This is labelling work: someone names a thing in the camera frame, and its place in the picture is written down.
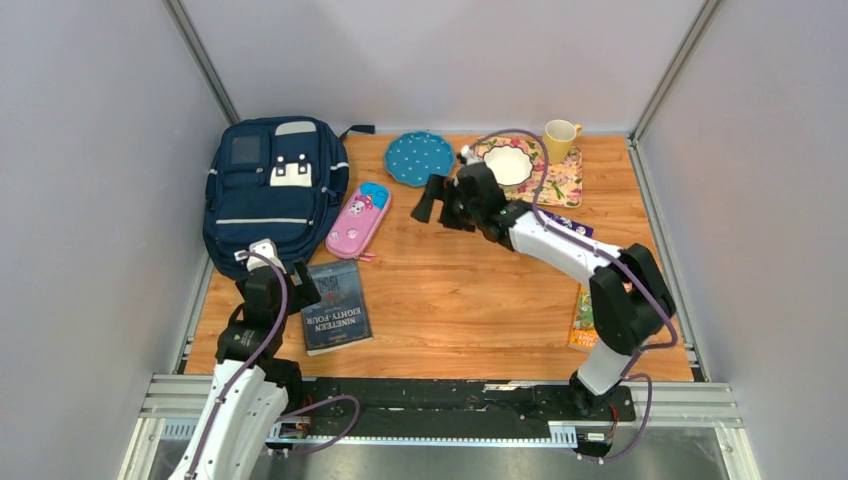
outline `floral placemat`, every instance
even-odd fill
[[[533,173],[526,182],[521,184],[515,191],[507,192],[510,200],[533,200],[533,192],[539,186],[542,179],[542,171],[545,162],[542,160],[542,147],[533,140],[525,140],[519,137],[493,137],[481,142],[474,149],[474,153],[483,158],[489,150],[509,145],[520,148],[530,156],[533,162]],[[571,147],[565,161],[551,165],[548,170],[548,178],[545,187],[539,195],[539,204],[553,205],[557,207],[576,208],[583,203],[583,153],[577,147]]]

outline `backpack strap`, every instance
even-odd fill
[[[373,135],[377,129],[374,125],[351,125],[350,128],[344,131],[341,135],[339,135],[339,140],[343,141],[347,138],[347,134],[350,132],[359,132],[359,133],[368,133]]]

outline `white wall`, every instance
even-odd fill
[[[725,2],[643,146],[763,478],[845,478],[848,6]]]
[[[115,478],[223,117],[158,1],[3,2],[0,112],[0,478]]]
[[[184,0],[242,118],[632,129],[702,0]]]

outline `pencil case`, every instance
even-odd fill
[[[389,209],[391,194],[382,185],[360,185],[327,235],[327,250],[339,258],[358,258],[370,262],[375,256],[365,252],[371,237]]]

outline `blue polka dot plate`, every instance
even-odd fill
[[[431,174],[447,175],[453,167],[453,147],[439,135],[404,133],[392,140],[384,156],[386,170],[400,183],[423,187]]]

